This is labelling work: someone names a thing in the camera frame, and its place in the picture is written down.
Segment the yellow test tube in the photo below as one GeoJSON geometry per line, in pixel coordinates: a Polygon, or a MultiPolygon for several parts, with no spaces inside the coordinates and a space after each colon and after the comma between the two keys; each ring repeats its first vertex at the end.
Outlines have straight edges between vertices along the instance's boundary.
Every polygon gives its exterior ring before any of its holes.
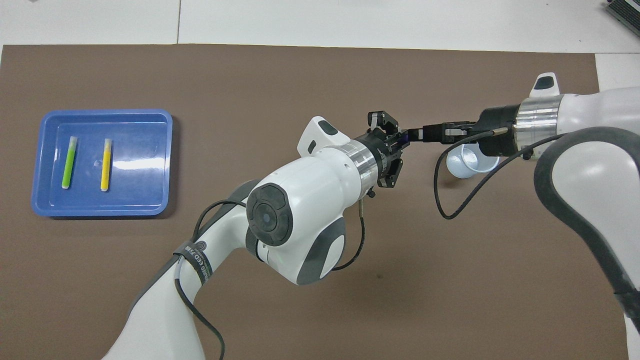
{"type": "Polygon", "coordinates": [[[104,153],[102,154],[102,180],[100,190],[109,190],[109,172],[111,171],[111,139],[104,139],[104,153]]]}

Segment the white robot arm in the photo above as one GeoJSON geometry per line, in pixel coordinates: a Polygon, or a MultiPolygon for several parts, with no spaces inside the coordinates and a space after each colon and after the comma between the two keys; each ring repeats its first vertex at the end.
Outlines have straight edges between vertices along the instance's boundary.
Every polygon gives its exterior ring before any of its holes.
{"type": "Polygon", "coordinates": [[[376,184],[395,186],[406,146],[470,139],[487,156],[540,158],[540,200],[589,245],[627,316],[630,355],[640,356],[640,341],[633,345],[640,331],[640,88],[561,95],[547,73],[522,104],[486,109],[477,122],[402,131],[375,111],[369,125],[350,139],[314,117],[298,144],[300,159],[238,187],[174,252],[134,301],[105,359],[204,359],[186,304],[234,249],[245,247],[294,284],[316,282],[342,255],[343,211],[376,184]]]}

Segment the silver band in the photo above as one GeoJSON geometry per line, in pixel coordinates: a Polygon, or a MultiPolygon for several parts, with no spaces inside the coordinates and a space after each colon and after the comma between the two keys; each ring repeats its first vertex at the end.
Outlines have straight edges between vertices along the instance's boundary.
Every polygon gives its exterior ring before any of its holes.
{"type": "Polygon", "coordinates": [[[344,145],[330,147],[338,149],[349,156],[349,159],[358,169],[360,174],[360,196],[358,198],[362,198],[378,181],[376,158],[373,157],[373,154],[365,145],[356,140],[344,145]]]}
{"type": "MultiPolygon", "coordinates": [[[[513,124],[518,150],[556,134],[558,108],[563,96],[530,97],[522,102],[513,124]]],[[[535,148],[533,156],[542,155],[549,145],[546,143],[535,148]]]]}

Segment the white floor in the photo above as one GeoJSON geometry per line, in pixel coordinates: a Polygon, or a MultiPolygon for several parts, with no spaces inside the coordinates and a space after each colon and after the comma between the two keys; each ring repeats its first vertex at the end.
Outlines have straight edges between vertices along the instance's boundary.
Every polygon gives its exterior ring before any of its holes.
{"type": "MultiPolygon", "coordinates": [[[[0,0],[0,46],[200,43],[595,53],[601,90],[640,86],[640,38],[606,14],[605,5],[605,0],[0,0]]],[[[632,336],[629,340],[640,344],[633,331],[632,336]]]]}

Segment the green test tube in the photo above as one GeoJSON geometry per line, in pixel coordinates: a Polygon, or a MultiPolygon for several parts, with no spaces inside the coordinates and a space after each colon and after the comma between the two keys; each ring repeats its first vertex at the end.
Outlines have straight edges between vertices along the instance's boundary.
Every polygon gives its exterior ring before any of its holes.
{"type": "Polygon", "coordinates": [[[67,160],[65,161],[65,173],[62,175],[62,188],[68,189],[71,183],[71,171],[74,169],[74,158],[76,157],[76,143],[78,138],[71,136],[69,139],[69,150],[67,150],[67,160]]]}

